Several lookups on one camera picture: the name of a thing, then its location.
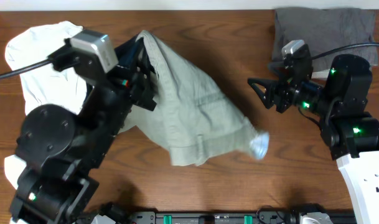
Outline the khaki green shorts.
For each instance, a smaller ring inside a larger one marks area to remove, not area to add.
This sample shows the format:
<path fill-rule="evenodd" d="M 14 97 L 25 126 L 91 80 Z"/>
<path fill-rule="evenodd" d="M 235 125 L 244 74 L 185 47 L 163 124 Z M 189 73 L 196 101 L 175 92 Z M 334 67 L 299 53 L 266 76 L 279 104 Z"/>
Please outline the khaki green shorts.
<path fill-rule="evenodd" d="M 269 133 L 250 120 L 203 70 L 176 53 L 154 34 L 143 30 L 115 50 L 125 53 L 144 42 L 153 67 L 154 111 L 134 106 L 121 132 L 138 127 L 151 141 L 169 152 L 173 166 L 204 164 L 235 150 L 255 159 L 268 151 Z"/>

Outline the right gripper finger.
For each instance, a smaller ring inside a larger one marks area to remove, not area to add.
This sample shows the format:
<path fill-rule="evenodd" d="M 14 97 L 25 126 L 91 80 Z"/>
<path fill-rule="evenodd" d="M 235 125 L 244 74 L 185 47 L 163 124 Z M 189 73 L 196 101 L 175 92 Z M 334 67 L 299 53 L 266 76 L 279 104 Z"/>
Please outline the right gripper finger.
<path fill-rule="evenodd" d="M 270 109 L 274 105 L 275 89 L 278 85 L 276 80 L 249 78 L 248 84 L 258 95 L 266 109 Z"/>
<path fill-rule="evenodd" d="M 282 68 L 284 68 L 284 62 L 278 61 L 278 62 L 270 62 L 268 65 L 268 70 L 275 74 L 277 77 L 283 77 L 284 73 L 281 71 Z"/>

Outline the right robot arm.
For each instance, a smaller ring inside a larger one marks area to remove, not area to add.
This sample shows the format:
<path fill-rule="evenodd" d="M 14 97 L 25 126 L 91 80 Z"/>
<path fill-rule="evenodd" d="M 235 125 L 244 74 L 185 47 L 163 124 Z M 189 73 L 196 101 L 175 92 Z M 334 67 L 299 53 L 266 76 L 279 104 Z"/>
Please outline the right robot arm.
<path fill-rule="evenodd" d="M 312 56 L 294 40 L 282 48 L 283 59 L 268 68 L 277 79 L 249 78 L 265 108 L 279 113 L 290 106 L 312 119 L 344 178 L 357 223 L 379 223 L 379 121 L 365 110 L 372 83 L 369 62 L 339 47 Z"/>

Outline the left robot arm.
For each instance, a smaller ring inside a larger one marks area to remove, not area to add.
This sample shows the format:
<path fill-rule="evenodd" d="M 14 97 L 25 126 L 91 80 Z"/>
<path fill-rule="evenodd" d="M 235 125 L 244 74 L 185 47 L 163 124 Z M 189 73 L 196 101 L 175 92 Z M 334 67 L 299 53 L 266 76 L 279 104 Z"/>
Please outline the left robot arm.
<path fill-rule="evenodd" d="M 113 63 L 65 45 L 47 58 L 61 72 L 73 68 L 92 91 L 79 113 L 47 104 L 25 118 L 16 156 L 26 163 L 10 206 L 15 222 L 73 223 L 98 188 L 89 176 L 100 166 L 133 106 L 156 107 L 150 75 L 153 68 L 142 39 L 111 49 Z"/>

